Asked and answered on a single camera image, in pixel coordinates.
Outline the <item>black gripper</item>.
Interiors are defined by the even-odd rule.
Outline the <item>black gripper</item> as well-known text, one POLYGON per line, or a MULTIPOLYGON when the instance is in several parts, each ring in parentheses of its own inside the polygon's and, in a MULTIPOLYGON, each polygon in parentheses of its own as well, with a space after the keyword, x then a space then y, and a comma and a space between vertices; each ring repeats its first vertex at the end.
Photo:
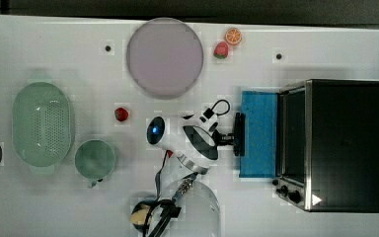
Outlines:
POLYGON ((234 138, 234 133, 222 134, 218 130, 212 133, 212 138, 217 146, 234 145, 234 140, 226 140, 225 138, 234 138))

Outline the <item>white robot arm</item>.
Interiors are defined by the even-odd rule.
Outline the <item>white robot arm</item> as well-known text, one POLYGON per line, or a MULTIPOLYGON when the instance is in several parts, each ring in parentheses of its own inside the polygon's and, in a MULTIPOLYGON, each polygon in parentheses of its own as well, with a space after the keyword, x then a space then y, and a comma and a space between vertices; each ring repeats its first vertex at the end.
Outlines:
POLYGON ((144 237, 221 237, 221 211, 201 179, 232 142, 216 130, 218 117, 204 114, 152 118, 147 142, 165 151, 155 175, 156 199, 143 220, 144 237))

